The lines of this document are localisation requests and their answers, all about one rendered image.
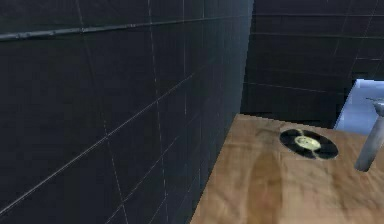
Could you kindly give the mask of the wooden counter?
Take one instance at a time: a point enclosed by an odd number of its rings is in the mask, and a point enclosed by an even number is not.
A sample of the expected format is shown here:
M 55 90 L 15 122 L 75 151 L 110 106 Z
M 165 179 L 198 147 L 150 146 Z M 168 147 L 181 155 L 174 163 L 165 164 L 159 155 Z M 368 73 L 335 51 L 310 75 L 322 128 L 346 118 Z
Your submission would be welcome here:
M 332 140 L 339 154 L 308 159 L 279 141 L 288 129 Z M 364 135 L 238 114 L 190 224 L 384 224 L 384 148 L 354 169 Z

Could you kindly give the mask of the pale blue white fixture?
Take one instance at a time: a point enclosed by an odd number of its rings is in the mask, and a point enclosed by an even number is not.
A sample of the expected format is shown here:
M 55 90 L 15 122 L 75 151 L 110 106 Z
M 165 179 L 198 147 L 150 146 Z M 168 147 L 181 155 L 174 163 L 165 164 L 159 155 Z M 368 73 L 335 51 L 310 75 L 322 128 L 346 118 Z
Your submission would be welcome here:
M 357 79 L 334 129 L 368 135 L 378 117 L 372 105 L 372 99 L 376 98 L 384 98 L 384 81 Z

